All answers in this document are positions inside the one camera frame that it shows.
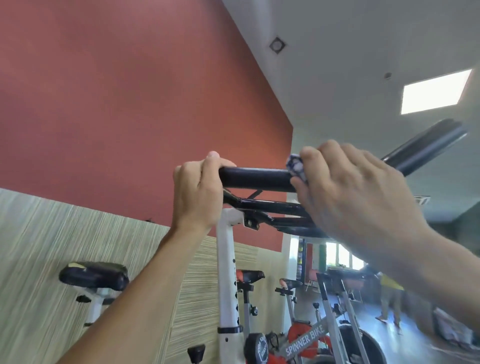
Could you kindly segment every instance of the forearm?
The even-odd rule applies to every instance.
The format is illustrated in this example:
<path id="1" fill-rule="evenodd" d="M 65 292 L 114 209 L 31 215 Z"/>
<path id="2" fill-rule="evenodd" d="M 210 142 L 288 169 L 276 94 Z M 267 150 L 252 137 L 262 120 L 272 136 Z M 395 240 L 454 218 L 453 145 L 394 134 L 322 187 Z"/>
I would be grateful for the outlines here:
<path id="1" fill-rule="evenodd" d="M 480 332 L 480 258 L 436 232 L 418 242 L 409 256 L 406 267 L 410 267 L 398 276 L 393 272 L 392 277 Z"/>
<path id="2" fill-rule="evenodd" d="M 150 364 L 203 231 L 169 232 L 127 289 L 58 364 Z"/>

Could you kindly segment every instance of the square ceiling light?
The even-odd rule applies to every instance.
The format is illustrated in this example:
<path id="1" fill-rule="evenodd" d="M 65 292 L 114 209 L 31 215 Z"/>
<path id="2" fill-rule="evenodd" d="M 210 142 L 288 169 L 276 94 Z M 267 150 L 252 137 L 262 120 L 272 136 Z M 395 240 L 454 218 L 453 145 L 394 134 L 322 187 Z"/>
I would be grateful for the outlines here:
<path id="1" fill-rule="evenodd" d="M 401 114 L 456 105 L 472 70 L 405 85 Z"/>

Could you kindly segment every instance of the handlebar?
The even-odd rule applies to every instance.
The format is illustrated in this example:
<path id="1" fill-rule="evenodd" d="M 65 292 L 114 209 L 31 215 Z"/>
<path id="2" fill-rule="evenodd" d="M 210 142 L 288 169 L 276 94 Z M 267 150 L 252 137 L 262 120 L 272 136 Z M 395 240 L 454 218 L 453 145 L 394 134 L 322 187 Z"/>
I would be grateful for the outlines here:
<path id="1" fill-rule="evenodd" d="M 444 119 L 416 135 L 382 160 L 402 172 L 404 176 L 408 176 L 466 134 L 467 130 L 461 122 Z M 219 175 L 225 188 L 295 192 L 290 184 L 292 176 L 288 170 L 223 167 L 219 170 Z"/>

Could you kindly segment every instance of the black bike seat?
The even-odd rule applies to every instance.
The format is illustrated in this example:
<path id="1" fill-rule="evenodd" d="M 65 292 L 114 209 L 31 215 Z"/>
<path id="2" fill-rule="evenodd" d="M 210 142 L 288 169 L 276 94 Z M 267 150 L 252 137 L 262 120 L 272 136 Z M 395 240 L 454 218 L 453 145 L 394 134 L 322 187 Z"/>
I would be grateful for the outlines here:
<path id="1" fill-rule="evenodd" d="M 237 269 L 237 281 L 242 283 L 254 283 L 265 278 L 265 273 L 261 270 Z"/>
<path id="2" fill-rule="evenodd" d="M 299 280 L 280 278 L 280 286 L 288 290 L 292 290 L 294 288 L 303 286 L 303 283 Z"/>
<path id="3" fill-rule="evenodd" d="M 123 291 L 130 282 L 126 266 L 108 262 L 71 262 L 59 273 L 59 280 L 83 288 Z"/>

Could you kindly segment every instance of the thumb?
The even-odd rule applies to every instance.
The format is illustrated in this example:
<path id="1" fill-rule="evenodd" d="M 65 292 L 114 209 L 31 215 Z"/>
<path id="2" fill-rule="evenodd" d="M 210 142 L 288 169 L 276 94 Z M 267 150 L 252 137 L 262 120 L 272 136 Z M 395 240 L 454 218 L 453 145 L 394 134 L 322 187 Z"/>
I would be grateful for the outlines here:
<path id="1" fill-rule="evenodd" d="M 313 203 L 308 186 L 300 179 L 300 177 L 292 177 L 290 183 L 297 191 L 299 202 L 311 215 L 313 213 Z"/>

